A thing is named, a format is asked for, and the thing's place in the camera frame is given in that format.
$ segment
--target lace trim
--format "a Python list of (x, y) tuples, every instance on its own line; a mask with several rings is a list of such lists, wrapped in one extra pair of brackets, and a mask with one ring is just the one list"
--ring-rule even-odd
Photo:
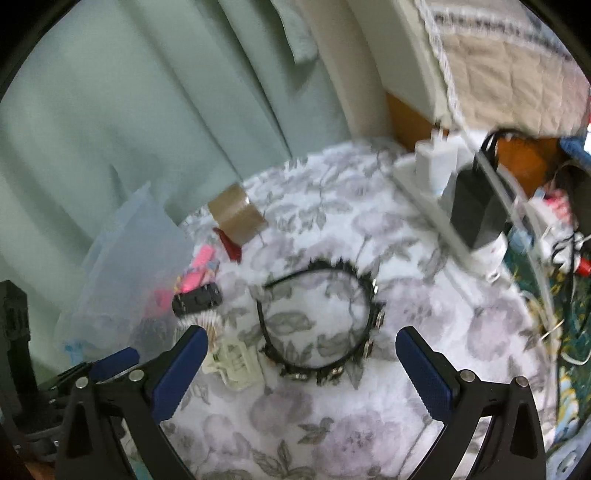
[(553, 42), (532, 25), (524, 25), (491, 12), (474, 8), (431, 7), (440, 34), (470, 34), (493, 37), (532, 50), (559, 55), (572, 61), (563, 46)]
[(447, 59), (447, 53), (443, 48), (441, 42), (441, 36), (439, 26), (436, 24), (431, 9), (426, 4), (425, 0), (414, 0), (414, 4), (418, 9), (418, 13), (421, 15), (423, 22), (425, 23), (425, 29), (429, 37), (429, 43), (433, 49), (433, 54), (439, 62), (439, 68), (443, 74), (443, 80), (447, 85), (447, 104), (452, 114), (452, 119), (456, 126), (460, 127), (466, 125), (466, 119), (460, 107), (460, 100), (456, 93), (456, 84), (453, 81), (452, 69), (449, 66), (449, 60)]

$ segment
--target clear plastic bag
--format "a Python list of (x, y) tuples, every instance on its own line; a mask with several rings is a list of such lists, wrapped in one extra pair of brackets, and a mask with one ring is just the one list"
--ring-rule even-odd
[(193, 244), (149, 187), (121, 206), (90, 248), (82, 264), (86, 283), (56, 326), (61, 348), (75, 344), (84, 358), (95, 359), (133, 346), (144, 362), (171, 347), (175, 317), (169, 303), (158, 306), (156, 299), (172, 296)]

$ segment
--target power strip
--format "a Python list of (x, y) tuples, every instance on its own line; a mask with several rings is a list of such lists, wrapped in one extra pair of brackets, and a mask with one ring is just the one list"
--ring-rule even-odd
[(507, 238), (502, 233), (490, 244), (471, 251), (450, 223), (449, 215), (439, 205), (439, 198), (422, 191), (415, 182), (415, 155), (404, 155), (391, 167), (392, 180), (406, 192), (416, 207), (441, 233), (460, 265), (489, 281), (496, 280), (507, 251)]

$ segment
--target red object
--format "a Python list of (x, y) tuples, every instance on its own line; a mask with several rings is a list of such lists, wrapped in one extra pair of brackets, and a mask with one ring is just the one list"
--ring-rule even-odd
[(549, 192), (544, 202), (552, 209), (558, 220), (571, 225), (569, 196), (564, 190), (555, 189)]
[(230, 237), (228, 237), (224, 231), (220, 230), (218, 227), (214, 227), (213, 231), (219, 236), (223, 247), (226, 249), (226, 252), (230, 257), (230, 260), (239, 264), (242, 261), (242, 247), (232, 242)]
[(591, 277), (591, 262), (585, 258), (581, 258), (581, 262), (577, 267), (576, 272), (581, 277)]

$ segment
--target beige quilt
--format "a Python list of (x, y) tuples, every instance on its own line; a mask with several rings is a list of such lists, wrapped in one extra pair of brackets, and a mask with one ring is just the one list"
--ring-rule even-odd
[(460, 1), (416, 1), (454, 118), (540, 136), (586, 129), (589, 83), (560, 40), (517, 0)]

